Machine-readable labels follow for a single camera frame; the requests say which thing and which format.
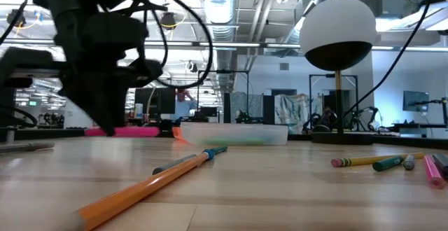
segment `pink object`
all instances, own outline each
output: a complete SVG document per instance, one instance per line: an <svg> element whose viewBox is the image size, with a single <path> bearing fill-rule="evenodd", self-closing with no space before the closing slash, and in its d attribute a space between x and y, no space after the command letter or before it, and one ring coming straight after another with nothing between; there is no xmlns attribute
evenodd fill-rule
<svg viewBox="0 0 448 231"><path fill-rule="evenodd" d="M342 166L342 160L340 158L335 158L331 160L331 165L333 167L341 167Z"/></svg>
<svg viewBox="0 0 448 231"><path fill-rule="evenodd" d="M428 179L428 183L431 187L443 189L447 183L440 175L439 170L437 170L431 156L426 155L423 158L423 161L425 162L426 178Z"/></svg>
<svg viewBox="0 0 448 231"><path fill-rule="evenodd" d="M155 137L158 134L157 127L117 127L114 137ZM85 135L87 137L102 137L106 136L106 133L100 128L94 128L87 129Z"/></svg>

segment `yellow pencil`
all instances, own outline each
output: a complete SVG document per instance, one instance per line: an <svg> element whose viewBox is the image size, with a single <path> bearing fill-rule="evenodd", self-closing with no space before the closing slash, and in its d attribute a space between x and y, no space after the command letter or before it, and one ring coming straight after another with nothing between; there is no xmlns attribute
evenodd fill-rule
<svg viewBox="0 0 448 231"><path fill-rule="evenodd" d="M408 153L408 154L397 154L397 155L386 155L377 157L352 157L352 158L335 158L331 160L331 165L334 167L348 167L353 165L371 165L374 162L385 160L386 158L392 158L396 156L401 156L406 158L408 155L413 155L415 158L423 158L425 153Z"/></svg>

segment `lamp base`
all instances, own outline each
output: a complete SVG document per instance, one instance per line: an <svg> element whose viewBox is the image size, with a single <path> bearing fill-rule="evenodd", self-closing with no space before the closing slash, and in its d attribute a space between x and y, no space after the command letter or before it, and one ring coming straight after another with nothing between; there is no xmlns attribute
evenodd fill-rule
<svg viewBox="0 0 448 231"><path fill-rule="evenodd" d="M373 135L350 133L312 133L311 142L315 144L372 145Z"/></svg>

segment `person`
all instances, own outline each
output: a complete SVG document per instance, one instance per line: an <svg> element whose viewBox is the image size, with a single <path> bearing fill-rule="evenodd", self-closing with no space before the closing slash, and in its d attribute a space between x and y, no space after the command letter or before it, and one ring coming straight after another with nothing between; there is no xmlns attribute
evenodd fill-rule
<svg viewBox="0 0 448 231"><path fill-rule="evenodd" d="M187 90L178 89L176 91L176 110L171 119L175 121L190 116L190 110L196 109L196 105L196 100Z"/></svg>

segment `desk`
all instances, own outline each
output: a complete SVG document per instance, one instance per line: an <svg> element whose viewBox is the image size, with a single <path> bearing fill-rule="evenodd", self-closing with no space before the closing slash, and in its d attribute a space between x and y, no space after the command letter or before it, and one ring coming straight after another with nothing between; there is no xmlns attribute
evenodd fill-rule
<svg viewBox="0 0 448 231"><path fill-rule="evenodd" d="M64 217L204 147L174 139L56 139L54 151L4 155L1 230L51 230ZM112 230L443 230L447 191L413 171L334 168L332 158L444 153L404 146L230 146L97 228Z"/></svg>
<svg viewBox="0 0 448 231"><path fill-rule="evenodd" d="M393 132L400 134L416 134L421 135L423 138L426 138L428 135L428 128L419 123L396 123L393 126L395 127Z"/></svg>

